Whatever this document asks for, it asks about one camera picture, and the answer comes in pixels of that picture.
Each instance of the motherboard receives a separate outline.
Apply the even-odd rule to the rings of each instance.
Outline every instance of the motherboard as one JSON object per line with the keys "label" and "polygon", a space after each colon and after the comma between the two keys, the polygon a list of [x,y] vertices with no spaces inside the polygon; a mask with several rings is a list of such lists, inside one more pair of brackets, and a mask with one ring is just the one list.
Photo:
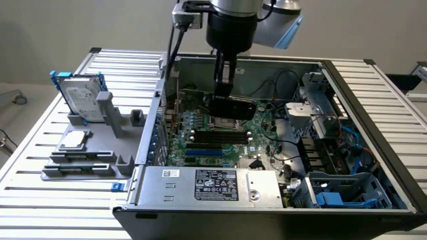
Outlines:
{"label": "motherboard", "polygon": [[[259,103],[258,108],[262,111],[258,111],[254,119],[247,122],[211,117],[203,110],[184,111],[180,114],[175,137],[170,138],[167,164],[234,168],[245,159],[257,160],[259,154],[267,152],[267,146],[270,149],[277,147],[277,143],[265,137],[265,133],[271,138],[278,137],[277,132],[271,131],[273,116],[267,113],[266,104]],[[193,134],[202,133],[210,140],[197,143]]]}
{"label": "motherboard", "polygon": [[258,101],[255,116],[246,121],[210,116],[203,96],[198,93],[187,94],[182,102],[183,112],[166,118],[168,166],[259,170],[283,168],[283,163],[273,158],[282,150],[281,143],[271,140],[278,139],[275,121],[281,115],[275,113],[279,105]]}

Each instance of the open computer chassis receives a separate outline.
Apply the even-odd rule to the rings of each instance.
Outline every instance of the open computer chassis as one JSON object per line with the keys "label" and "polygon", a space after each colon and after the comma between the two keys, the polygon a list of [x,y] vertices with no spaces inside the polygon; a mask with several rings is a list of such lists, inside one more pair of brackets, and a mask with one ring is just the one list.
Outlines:
{"label": "open computer chassis", "polygon": [[[158,93],[152,99],[138,151],[138,155],[144,157],[136,159],[127,204],[114,209],[114,215],[131,237],[134,239],[223,239],[226,237],[233,239],[371,239],[390,231],[409,231],[426,223],[426,195],[333,62],[323,59],[242,57],[238,62],[233,95],[257,99],[257,114],[249,122],[229,121],[209,116],[210,110],[206,109],[205,104],[214,87],[211,79],[214,62],[211,55],[182,54],[175,66],[175,76],[179,77],[174,78],[179,79],[179,84],[174,80],[170,82],[162,80],[158,83]],[[301,81],[298,84],[285,80],[281,85],[277,80],[277,83],[273,81],[275,84],[271,88],[263,87],[253,92],[257,86],[266,84],[263,81],[271,79],[271,75],[279,79],[283,69],[291,70],[289,73],[294,72],[306,79],[298,79]],[[302,104],[307,101],[305,97],[311,95],[307,94],[307,81],[317,79],[318,74],[322,75],[321,87],[315,92],[321,91],[329,99],[331,109],[325,109],[326,105],[317,102],[323,98],[315,97],[315,100],[309,99],[311,100],[310,109],[305,109],[303,106],[301,112],[293,112],[287,103]],[[301,84],[307,92],[301,91]],[[164,96],[168,99],[167,103],[162,102]],[[159,111],[159,106],[166,106],[166,112]],[[302,120],[307,120],[306,111],[311,112],[311,117],[307,124],[299,126]],[[287,139],[279,135],[278,121],[293,124],[290,139],[298,141],[298,148],[286,141],[279,144],[271,140]],[[354,134],[347,132],[342,135],[342,127],[337,126],[345,125],[353,129]],[[156,149],[151,144],[155,135],[152,129],[155,132],[167,133],[163,136],[168,136],[168,144],[160,144]],[[237,142],[218,144],[210,141],[218,137],[217,131],[225,133],[227,130],[227,134],[233,134]],[[333,160],[331,157],[330,162],[326,162],[322,157],[311,159],[313,150],[323,156],[334,156],[335,153],[337,157],[341,142],[346,139],[351,142],[357,135],[362,138],[362,147],[374,152],[373,154],[362,151],[363,153],[358,154],[359,157],[365,156],[363,158],[371,157],[373,162],[369,166],[359,168],[357,175],[370,174],[373,177],[370,171],[374,172],[375,168],[381,169],[381,175],[387,179],[387,184],[378,181],[373,183],[374,180],[370,180],[370,183],[374,188],[377,184],[382,185],[382,193],[386,193],[387,197],[370,208],[321,207],[313,204],[313,199],[310,200],[311,190],[307,187],[303,189],[302,186],[309,185],[310,177],[322,179],[323,174],[327,173],[333,177],[323,183],[318,181],[318,184],[330,184],[330,188],[335,188],[339,192],[339,188],[346,183],[343,181],[337,183],[333,179],[343,175],[355,176],[353,170],[358,158],[346,155],[347,160],[342,159],[342,162]],[[202,145],[209,143],[210,147],[202,147],[198,138],[203,138]],[[339,141],[338,149],[331,150],[326,146],[329,141],[333,142],[331,145],[337,145]],[[281,152],[286,153],[287,157],[294,156],[293,154],[299,156],[294,160],[282,156],[287,159],[289,171],[285,167],[278,169],[277,164],[282,161],[275,154]],[[176,193],[187,195],[186,198],[190,201],[175,201],[179,197],[163,196],[164,194],[159,193],[164,191],[164,182],[156,178],[156,174],[164,175],[167,170],[168,177],[182,174],[179,178],[189,178],[186,183],[191,183],[198,180],[195,179],[198,171],[210,171],[210,169],[223,173],[242,169],[275,171],[282,195],[278,198],[283,199],[283,206],[235,207],[237,205],[233,204],[218,204],[218,201],[207,201],[211,204],[193,204],[194,198],[198,199],[194,195],[198,181],[197,188],[195,184],[187,184],[187,189]],[[297,179],[302,180],[302,184],[298,183],[299,187],[293,186]],[[166,183],[166,188],[175,188],[183,184],[174,180],[171,177],[171,183]],[[307,193],[309,199],[295,196],[302,191]],[[367,190],[361,187],[359,191],[367,193]],[[250,192],[247,197],[251,200],[257,196]],[[354,202],[363,202],[363,200],[353,199]]]}

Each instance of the metal frame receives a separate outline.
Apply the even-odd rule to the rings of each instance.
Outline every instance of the metal frame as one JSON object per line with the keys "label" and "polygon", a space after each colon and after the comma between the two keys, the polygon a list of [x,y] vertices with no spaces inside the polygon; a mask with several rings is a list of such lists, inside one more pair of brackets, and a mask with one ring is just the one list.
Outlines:
{"label": "metal frame", "polygon": [[[182,58],[190,57],[190,58],[211,58],[211,56],[201,55],[201,54],[182,54]],[[180,207],[179,209],[171,207],[158,207],[158,206],[138,206],[138,198],[140,196],[140,187],[142,182],[144,181],[144,167],[139,166],[139,170],[135,173],[134,178],[134,185],[131,187],[131,193],[130,193],[130,199],[131,201],[127,202],[123,207],[116,207],[114,209],[114,215],[118,218],[118,220],[122,222],[124,229],[128,231],[131,236],[134,238],[142,238],[144,236],[150,237],[167,237],[158,236],[155,232],[151,232],[152,229],[155,229],[155,226],[152,225],[152,220],[147,220],[144,217],[140,217],[140,214],[143,215],[150,212],[150,218],[160,219],[156,222],[158,225],[170,225],[170,231],[174,234],[179,234],[175,232],[176,225],[172,225],[172,223],[167,220],[167,218],[171,218],[171,215],[175,216],[175,221],[187,221],[189,227],[194,226],[194,224],[198,223],[198,221],[203,222],[203,217],[199,216],[203,213],[215,213],[218,216],[227,217],[230,215],[230,212],[234,214],[235,220],[238,222],[246,222],[249,219],[251,221],[261,223],[261,219],[263,219],[261,216],[250,217],[250,213],[259,213],[263,215],[267,215],[270,218],[277,219],[278,223],[283,221],[303,221],[310,226],[318,226],[321,229],[323,229],[323,233],[319,233],[318,228],[313,228],[306,230],[303,235],[305,237],[310,237],[310,234],[317,234],[318,236],[322,236],[322,234],[330,235],[331,231],[325,231],[325,229],[329,228],[331,225],[331,222],[334,224],[338,224],[341,229],[346,229],[346,234],[342,236],[346,236],[347,233],[351,231],[351,229],[357,229],[349,226],[346,222],[342,222],[345,219],[351,219],[351,222],[354,223],[354,219],[359,218],[361,215],[365,216],[366,223],[370,222],[370,224],[358,223],[359,228],[363,228],[366,232],[355,232],[353,231],[354,236],[358,236],[361,238],[366,237],[375,237],[379,234],[397,229],[413,229],[418,227],[422,223],[427,222],[426,218],[426,208],[427,208],[427,197],[411,177],[411,174],[409,170],[406,169],[397,153],[394,152],[394,149],[391,145],[389,144],[379,127],[374,123],[366,107],[361,104],[355,94],[354,89],[350,88],[343,76],[341,75],[341,72],[338,68],[334,65],[334,62],[325,59],[303,59],[303,58],[285,58],[285,57],[242,57],[241,60],[243,61],[253,61],[253,60],[261,60],[261,61],[295,61],[295,62],[310,62],[314,61],[319,63],[323,73],[326,77],[330,80],[330,84],[335,90],[335,93],[338,95],[339,101],[345,108],[349,110],[349,115],[351,116],[353,120],[357,123],[357,126],[359,128],[359,131],[362,133],[362,136],[366,140],[366,143],[369,144],[370,148],[373,149],[373,152],[375,154],[377,159],[381,161],[383,165],[383,170],[386,172],[386,175],[394,185],[394,188],[402,197],[402,200],[407,206],[407,210],[395,210],[395,209],[269,209],[269,208],[218,208],[218,207]],[[342,67],[343,70],[350,70],[351,74],[362,73],[367,76],[375,75],[381,80],[385,81],[383,75],[381,72],[378,72],[374,68],[367,67],[367,69],[354,69],[350,66]],[[395,95],[394,89],[386,85],[383,87],[383,91],[386,92],[390,89],[393,92],[393,96]],[[410,108],[411,103],[407,103],[406,99],[398,98],[405,104],[403,106]],[[295,216],[294,213],[305,213],[303,216],[298,215]],[[395,218],[399,218],[402,222],[405,222],[403,226],[398,227],[394,224],[382,223],[379,221],[381,218],[387,218],[389,216],[394,216]],[[144,228],[144,232],[140,232],[140,227],[144,226],[148,227]],[[302,235],[302,233],[297,233],[293,230],[289,229],[290,234]],[[278,229],[274,229],[271,227],[266,226],[265,231],[271,232],[273,238],[278,238],[279,236],[274,233],[278,233]],[[183,232],[191,232],[193,229],[187,228],[187,226],[180,226],[180,231]]]}
{"label": "metal frame", "polygon": [[[423,82],[427,84],[427,62],[419,61],[418,65],[411,72],[411,75],[419,76]],[[407,93],[405,95],[411,102],[427,102],[427,94],[426,93]]]}

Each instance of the black cable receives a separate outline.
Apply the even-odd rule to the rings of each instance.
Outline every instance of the black cable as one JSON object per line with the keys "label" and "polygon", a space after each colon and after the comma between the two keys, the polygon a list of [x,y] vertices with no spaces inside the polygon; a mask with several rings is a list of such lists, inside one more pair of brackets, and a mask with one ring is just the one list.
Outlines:
{"label": "black cable", "polygon": [[297,90],[301,88],[301,76],[297,74],[297,72],[294,71],[294,70],[290,70],[290,69],[287,69],[287,70],[283,70],[281,73],[279,73],[279,75],[278,75],[278,77],[275,78],[275,89],[278,89],[278,82],[279,82],[279,78],[281,78],[281,76],[282,76],[282,74],[285,74],[285,73],[293,73],[294,75],[295,75],[295,79],[297,79]]}
{"label": "black cable", "polygon": [[170,61],[167,62],[167,66],[166,66],[166,80],[170,79],[170,75],[171,75],[171,71],[172,71],[172,67],[174,67],[174,63],[175,63],[175,59],[176,59],[176,56],[179,54],[179,49],[180,49],[180,45],[182,45],[182,42],[183,42],[183,38],[184,38],[184,33],[187,32],[189,30],[189,25],[182,25],[179,27],[179,35],[178,35],[178,39],[176,39],[176,43],[175,43],[175,48],[174,48],[174,52],[170,56]]}
{"label": "black cable", "polygon": [[275,159],[275,160],[278,160],[278,161],[289,161],[289,160],[293,160],[293,159],[297,159],[297,158],[301,158],[302,156],[294,156],[294,157],[290,157],[289,159],[279,159],[279,158],[277,158],[277,156],[275,155],[273,155],[273,158]]}
{"label": "black cable", "polygon": [[267,80],[261,84],[261,86],[257,88],[257,90],[249,95],[249,97],[253,97],[254,94],[258,93],[258,91],[263,88],[263,86],[266,85],[267,82],[271,82],[273,85],[275,86],[275,81],[271,80],[271,79],[267,79]]}
{"label": "black cable", "polygon": [[3,129],[0,129],[0,132],[3,132],[6,138],[11,141],[11,143],[15,145],[15,147],[19,147],[19,145],[12,141],[12,139],[11,139],[10,135],[7,134],[7,132]]}
{"label": "black cable", "polygon": [[271,156],[274,156],[277,154],[277,151],[279,150],[281,147],[282,147],[282,144],[279,144],[279,146],[277,146],[274,148]]}
{"label": "black cable", "polygon": [[171,51],[172,51],[172,42],[174,42],[174,35],[175,35],[175,25],[172,23],[172,29],[171,29],[171,34],[168,37],[168,44],[167,44],[167,58],[166,58],[166,62],[170,63],[171,60]]}
{"label": "black cable", "polygon": [[290,143],[290,144],[294,144],[297,147],[299,146],[299,145],[298,145],[295,142],[293,142],[293,141],[271,138],[270,136],[266,135],[266,133],[265,133],[265,137],[266,137],[269,140],[271,140],[271,141],[282,142],[282,143]]}
{"label": "black cable", "polygon": [[275,112],[279,114],[281,118],[286,120],[286,116],[281,113],[285,109],[285,107],[279,107]]}
{"label": "black cable", "polygon": [[274,13],[275,5],[277,5],[277,0],[271,0],[271,5],[270,5],[267,15],[263,18],[257,19],[258,22],[265,21],[271,16],[271,14]]}
{"label": "black cable", "polygon": [[273,110],[270,110],[269,112],[266,112],[265,117],[263,117],[262,120],[261,120],[261,123],[265,122],[265,119],[266,119],[267,115],[271,114],[271,113],[273,113]]}

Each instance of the power supply label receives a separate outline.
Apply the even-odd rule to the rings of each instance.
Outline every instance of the power supply label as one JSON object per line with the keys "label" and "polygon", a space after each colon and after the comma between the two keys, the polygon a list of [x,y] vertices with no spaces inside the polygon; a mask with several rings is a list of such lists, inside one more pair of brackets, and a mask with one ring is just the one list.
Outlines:
{"label": "power supply label", "polygon": [[198,169],[194,198],[199,201],[239,201],[237,171]]}

